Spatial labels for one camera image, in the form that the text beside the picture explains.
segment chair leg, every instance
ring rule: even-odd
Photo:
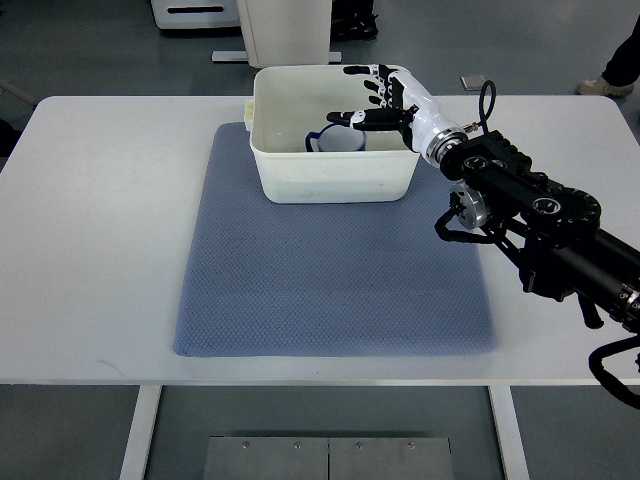
[[[11,95],[19,98],[23,102],[28,103],[32,107],[36,107],[38,105],[38,101],[29,95],[28,93],[23,92],[19,88],[14,87],[9,80],[0,79],[0,90],[5,90],[9,92]]]

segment gray fabric mat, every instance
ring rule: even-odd
[[[249,134],[216,132],[174,350],[186,356],[424,356],[491,350],[474,245],[433,228],[450,183],[422,159],[396,202],[278,205]]]

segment white plastic bin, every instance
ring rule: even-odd
[[[366,77],[340,65],[270,67],[255,78],[247,128],[265,195],[276,203],[398,200],[407,191],[419,154],[398,132],[367,132],[366,151],[307,152],[310,131],[327,113],[375,108]]]

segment black cable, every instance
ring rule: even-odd
[[[487,95],[487,89],[491,90],[491,97],[489,98],[489,109],[485,111],[484,109],[484,99]],[[480,126],[482,127],[482,133],[485,135],[489,133],[489,128],[487,127],[487,120],[491,116],[493,112],[493,107],[496,104],[496,84],[491,80],[487,80],[482,85],[482,89],[480,90],[480,102],[478,105],[478,113],[480,115]]]
[[[640,335],[625,338],[617,342],[610,343],[597,348],[589,355],[589,370],[596,377],[596,380],[614,397],[630,407],[640,410],[640,395],[633,393],[626,385],[618,380],[613,374],[607,372],[602,365],[602,361],[617,353],[626,352],[632,348],[640,347]],[[640,366],[640,357],[638,358],[638,366]]]

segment mug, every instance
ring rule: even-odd
[[[315,139],[321,152],[358,152],[366,145],[366,135],[360,130],[331,123],[320,132],[309,132],[304,144],[307,152],[313,152],[311,140]]]

